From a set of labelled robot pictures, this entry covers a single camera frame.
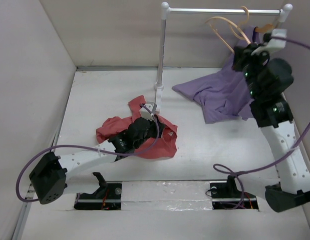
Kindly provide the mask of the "red t shirt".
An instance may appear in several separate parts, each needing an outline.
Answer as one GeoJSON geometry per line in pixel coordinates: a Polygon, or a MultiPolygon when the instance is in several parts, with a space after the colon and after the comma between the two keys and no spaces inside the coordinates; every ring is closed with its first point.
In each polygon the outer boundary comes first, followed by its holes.
{"type": "MultiPolygon", "coordinates": [[[[125,118],[118,116],[108,118],[101,127],[96,129],[96,140],[102,143],[110,137],[127,129],[137,118],[141,117],[140,104],[145,104],[146,100],[143,95],[140,95],[128,102],[129,109],[132,115],[125,118]]],[[[158,158],[172,158],[177,152],[177,126],[172,124],[162,116],[158,117],[159,122],[165,124],[165,128],[156,144],[147,152],[139,154],[138,157],[143,159],[158,159],[158,158]]]]}

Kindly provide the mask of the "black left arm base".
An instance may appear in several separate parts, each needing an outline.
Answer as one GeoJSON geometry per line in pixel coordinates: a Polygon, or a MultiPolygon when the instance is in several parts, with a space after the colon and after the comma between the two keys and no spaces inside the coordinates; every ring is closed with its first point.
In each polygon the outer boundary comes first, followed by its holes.
{"type": "Polygon", "coordinates": [[[93,193],[77,193],[74,209],[81,211],[121,210],[122,182],[106,182],[99,172],[93,172],[99,187],[93,193]]]}

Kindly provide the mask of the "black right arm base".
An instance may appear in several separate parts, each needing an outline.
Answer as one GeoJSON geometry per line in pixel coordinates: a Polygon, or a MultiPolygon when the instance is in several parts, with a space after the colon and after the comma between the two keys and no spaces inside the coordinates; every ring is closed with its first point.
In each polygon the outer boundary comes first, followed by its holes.
{"type": "Polygon", "coordinates": [[[225,180],[212,180],[205,194],[211,199],[214,210],[258,210],[256,196],[237,189],[235,178],[228,177],[225,180]]]}

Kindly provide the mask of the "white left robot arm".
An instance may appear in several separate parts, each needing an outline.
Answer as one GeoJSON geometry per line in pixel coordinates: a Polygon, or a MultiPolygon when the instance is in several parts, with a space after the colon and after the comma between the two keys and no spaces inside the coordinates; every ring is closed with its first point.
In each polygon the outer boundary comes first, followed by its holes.
{"type": "Polygon", "coordinates": [[[136,150],[150,138],[153,142],[144,151],[152,149],[164,128],[165,124],[156,115],[151,120],[140,117],[127,129],[95,147],[83,146],[80,152],[62,156],[56,156],[54,152],[44,154],[29,175],[40,204],[50,204],[63,193],[68,193],[70,179],[80,172],[136,156],[136,150]]]}

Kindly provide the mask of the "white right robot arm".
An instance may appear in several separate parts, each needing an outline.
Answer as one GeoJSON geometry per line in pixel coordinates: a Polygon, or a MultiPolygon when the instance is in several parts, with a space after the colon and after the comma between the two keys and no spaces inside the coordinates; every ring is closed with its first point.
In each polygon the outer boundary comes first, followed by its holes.
{"type": "Polygon", "coordinates": [[[232,69],[244,74],[253,101],[250,110],[275,158],[278,180],[263,181],[261,193],[270,208],[283,212],[310,202],[310,172],[295,136],[293,114],[282,92],[293,83],[292,69],[270,58],[259,45],[236,46],[232,69]]]}

